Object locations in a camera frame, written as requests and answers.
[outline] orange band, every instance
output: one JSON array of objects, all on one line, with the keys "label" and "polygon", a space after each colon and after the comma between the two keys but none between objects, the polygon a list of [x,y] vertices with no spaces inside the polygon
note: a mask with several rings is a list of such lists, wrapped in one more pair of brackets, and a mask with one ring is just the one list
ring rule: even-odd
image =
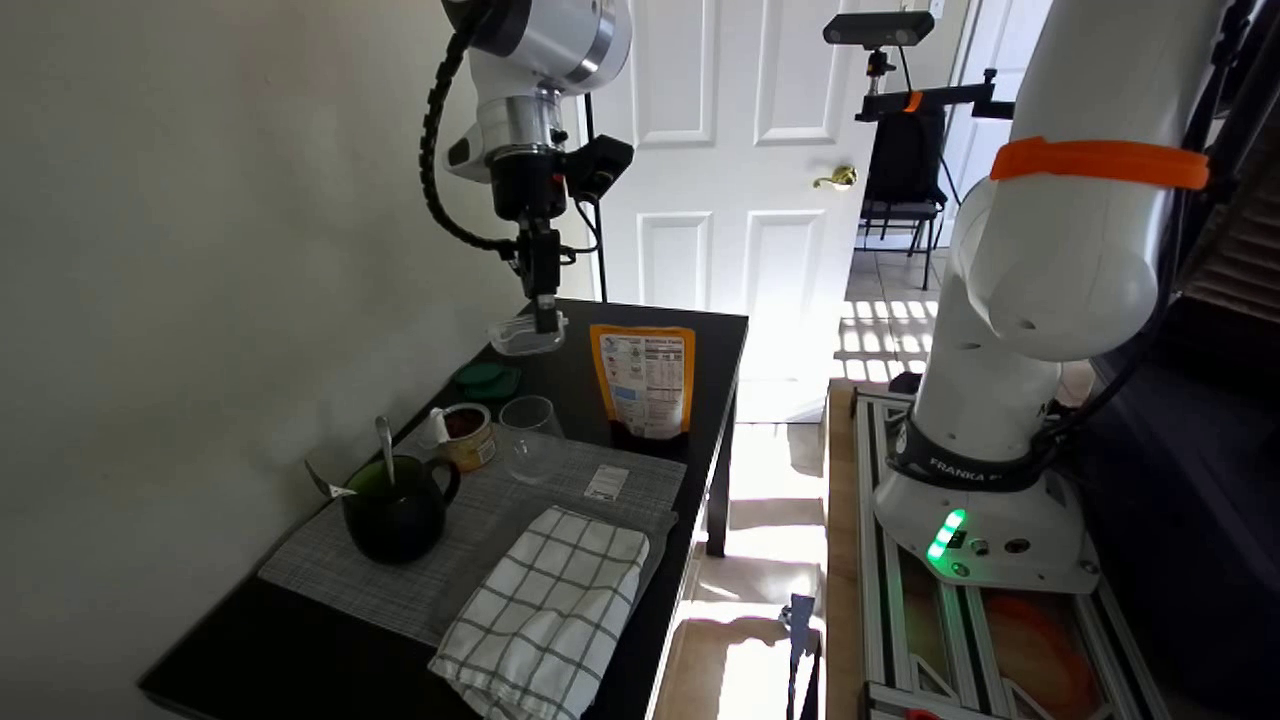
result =
[{"label": "orange band", "polygon": [[1066,140],[1046,146],[1044,137],[1012,140],[991,166],[991,180],[1014,175],[1097,175],[1157,189],[1202,189],[1206,156],[1163,150],[1163,146],[1124,146],[1124,140]]},{"label": "orange band", "polygon": [[904,105],[904,116],[917,116],[922,107],[922,92],[913,92]]}]

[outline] black table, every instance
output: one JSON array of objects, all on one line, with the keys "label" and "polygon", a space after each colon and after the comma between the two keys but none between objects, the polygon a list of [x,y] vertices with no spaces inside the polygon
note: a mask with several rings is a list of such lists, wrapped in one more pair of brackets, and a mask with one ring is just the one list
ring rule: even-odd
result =
[{"label": "black table", "polygon": [[[561,430],[572,440],[687,465],[683,490],[672,509],[669,551],[645,601],[636,606],[627,632],[620,636],[620,648],[605,674],[598,697],[589,711],[606,720],[645,715],[669,641],[692,526],[706,490],[706,555],[725,555],[736,365],[744,353],[748,321],[625,306],[565,306],[565,312],[572,323],[561,353],[501,362],[492,348],[484,348],[476,362],[514,365],[522,378],[519,392],[550,397]],[[697,328],[697,422],[687,440],[638,445],[605,422],[589,353],[589,323],[597,321]],[[247,577],[141,680],[141,689],[165,707],[218,720],[470,715],[467,706],[428,674],[428,662],[428,644],[360,623],[334,607]]]}]

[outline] spoon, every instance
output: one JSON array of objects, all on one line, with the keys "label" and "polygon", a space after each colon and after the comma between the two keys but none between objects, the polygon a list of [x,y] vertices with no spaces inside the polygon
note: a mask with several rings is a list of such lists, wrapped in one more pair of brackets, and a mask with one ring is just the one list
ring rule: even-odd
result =
[{"label": "spoon", "polygon": [[382,417],[377,417],[377,435],[380,435],[380,445],[382,445],[387,479],[396,485],[396,455],[393,455],[396,435],[393,435],[393,430],[387,430]]}]

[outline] wire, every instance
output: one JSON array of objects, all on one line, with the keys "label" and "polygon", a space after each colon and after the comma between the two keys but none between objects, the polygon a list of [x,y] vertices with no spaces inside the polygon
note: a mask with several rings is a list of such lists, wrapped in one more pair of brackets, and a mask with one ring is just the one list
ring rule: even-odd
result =
[{"label": "wire", "polygon": [[445,116],[445,101],[449,101],[449,88],[450,88],[450,78],[455,67],[464,63],[476,31],[484,28],[489,11],[496,9],[501,0],[484,0],[449,41],[449,51],[434,67],[434,88],[428,92],[428,116],[424,116],[424,137],[418,137],[418,156],[415,156],[415,174],[418,174],[418,185],[424,185],[424,202],[428,202],[428,213],[441,228],[449,228],[455,240],[480,249],[480,252],[501,252],[501,257],[513,257],[513,240],[484,240],[467,228],[460,228],[445,202],[441,202],[441,185],[434,185],[434,140],[441,140],[441,116]]},{"label": "wire", "polygon": [[561,244],[561,267],[577,264],[577,257],[597,257],[598,249],[568,249]]},{"label": "wire", "polygon": [[598,244],[598,223],[593,223],[589,207],[582,207],[581,202],[577,202],[572,207],[577,207],[577,217],[589,223],[589,232],[593,232],[597,244]]},{"label": "wire", "polygon": [[[597,95],[589,92],[582,95],[582,121],[589,121],[589,140],[597,140]],[[593,223],[593,235],[597,235],[597,285],[598,285],[598,306],[606,306],[606,257],[605,257],[605,219],[598,219],[598,202],[593,202],[597,207],[597,223]]]},{"label": "wire", "polygon": [[950,166],[946,166],[946,140],[945,140],[945,175],[946,175],[950,202],[958,203],[958,189],[956,189],[956,175],[950,175]]},{"label": "wire", "polygon": [[904,46],[897,46],[897,62],[904,63],[908,92],[917,92],[917,84],[913,84],[913,63],[908,63],[908,49],[904,49]]}]

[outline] white checkered towel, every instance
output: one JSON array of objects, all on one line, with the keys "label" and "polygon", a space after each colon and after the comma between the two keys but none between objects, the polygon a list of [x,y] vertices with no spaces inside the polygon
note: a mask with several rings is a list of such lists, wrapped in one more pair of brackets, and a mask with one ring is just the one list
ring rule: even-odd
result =
[{"label": "white checkered towel", "polygon": [[449,623],[433,674],[489,720],[577,720],[631,618],[646,541],[546,509]]}]

